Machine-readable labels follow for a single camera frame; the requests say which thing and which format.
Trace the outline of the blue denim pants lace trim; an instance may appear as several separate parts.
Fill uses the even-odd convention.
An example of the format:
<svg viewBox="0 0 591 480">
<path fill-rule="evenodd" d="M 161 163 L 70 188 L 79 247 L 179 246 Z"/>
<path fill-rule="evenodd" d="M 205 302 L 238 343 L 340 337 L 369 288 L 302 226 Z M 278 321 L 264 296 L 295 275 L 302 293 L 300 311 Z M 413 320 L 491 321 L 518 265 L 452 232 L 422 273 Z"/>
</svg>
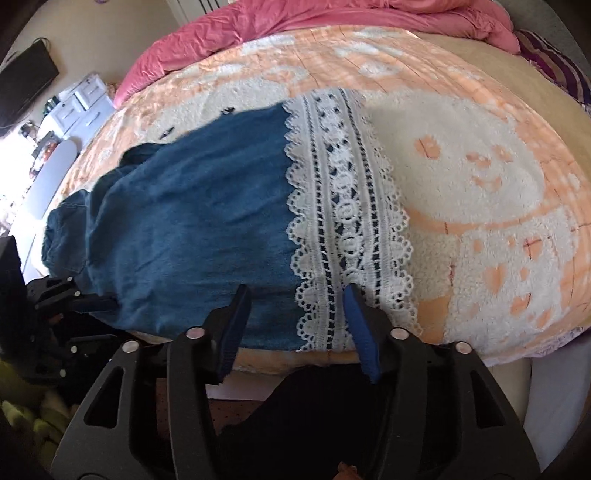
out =
<svg viewBox="0 0 591 480">
<path fill-rule="evenodd" d="M 171 339 L 245 285 L 243 347 L 339 352 L 352 284 L 416 327 L 408 224 L 365 98 L 327 88 L 127 150 L 49 214 L 41 259 L 122 330 Z"/>
</svg>

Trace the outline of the white drawer cabinet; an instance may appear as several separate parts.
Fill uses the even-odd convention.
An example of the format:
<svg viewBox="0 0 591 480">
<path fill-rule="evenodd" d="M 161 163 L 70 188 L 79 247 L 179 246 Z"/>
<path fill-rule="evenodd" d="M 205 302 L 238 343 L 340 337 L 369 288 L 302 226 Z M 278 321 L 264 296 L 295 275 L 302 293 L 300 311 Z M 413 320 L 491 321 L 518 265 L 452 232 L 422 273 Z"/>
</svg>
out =
<svg viewBox="0 0 591 480">
<path fill-rule="evenodd" d="M 60 139 L 72 138 L 84 147 L 114 113 L 107 86 L 96 73 L 86 75 L 44 116 L 39 134 L 52 132 Z"/>
</svg>

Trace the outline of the black television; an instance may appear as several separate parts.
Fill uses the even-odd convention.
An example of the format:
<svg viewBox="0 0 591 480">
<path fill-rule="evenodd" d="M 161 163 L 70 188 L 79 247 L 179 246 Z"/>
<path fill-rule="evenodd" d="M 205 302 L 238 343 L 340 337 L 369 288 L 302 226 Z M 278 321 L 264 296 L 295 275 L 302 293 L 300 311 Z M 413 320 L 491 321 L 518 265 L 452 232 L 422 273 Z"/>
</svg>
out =
<svg viewBox="0 0 591 480">
<path fill-rule="evenodd" d="M 42 40 L 32 43 L 1 71 L 1 136 L 9 132 L 59 70 Z"/>
</svg>

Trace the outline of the orange white fleece blanket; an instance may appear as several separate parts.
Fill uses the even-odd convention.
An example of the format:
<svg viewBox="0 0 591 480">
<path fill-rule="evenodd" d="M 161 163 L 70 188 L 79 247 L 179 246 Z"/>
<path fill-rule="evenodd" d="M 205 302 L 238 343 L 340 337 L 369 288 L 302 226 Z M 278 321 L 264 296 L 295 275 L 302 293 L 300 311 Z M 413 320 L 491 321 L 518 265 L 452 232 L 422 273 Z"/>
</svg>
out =
<svg viewBox="0 0 591 480">
<path fill-rule="evenodd" d="M 324 27 L 217 53 L 152 84 L 104 125 L 59 188 L 90 190 L 123 154 L 224 113 L 312 90 L 363 95 L 413 247 L 417 324 L 490 364 L 547 355 L 590 325 L 590 182 L 510 90 L 400 29 Z"/>
</svg>

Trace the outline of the beige bed sheet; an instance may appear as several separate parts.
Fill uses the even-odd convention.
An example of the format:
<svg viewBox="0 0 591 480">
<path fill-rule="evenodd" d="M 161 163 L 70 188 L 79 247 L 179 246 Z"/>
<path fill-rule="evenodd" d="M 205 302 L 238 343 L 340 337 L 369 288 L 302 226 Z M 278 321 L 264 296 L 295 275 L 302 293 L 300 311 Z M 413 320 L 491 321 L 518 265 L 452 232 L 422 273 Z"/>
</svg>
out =
<svg viewBox="0 0 591 480">
<path fill-rule="evenodd" d="M 419 37 L 454 53 L 511 90 L 552 126 L 582 170 L 590 173 L 590 117 L 525 59 L 482 41 L 424 33 Z"/>
</svg>

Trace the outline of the purple striped pillow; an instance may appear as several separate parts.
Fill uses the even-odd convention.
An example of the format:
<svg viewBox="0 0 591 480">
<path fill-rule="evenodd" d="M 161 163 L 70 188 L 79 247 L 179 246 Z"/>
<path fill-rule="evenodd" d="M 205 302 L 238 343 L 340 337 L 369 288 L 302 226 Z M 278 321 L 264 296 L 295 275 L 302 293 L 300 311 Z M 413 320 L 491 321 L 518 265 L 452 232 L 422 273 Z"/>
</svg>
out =
<svg viewBox="0 0 591 480">
<path fill-rule="evenodd" d="M 539 34 L 516 30 L 520 55 L 590 115 L 590 78 L 567 55 Z"/>
</svg>

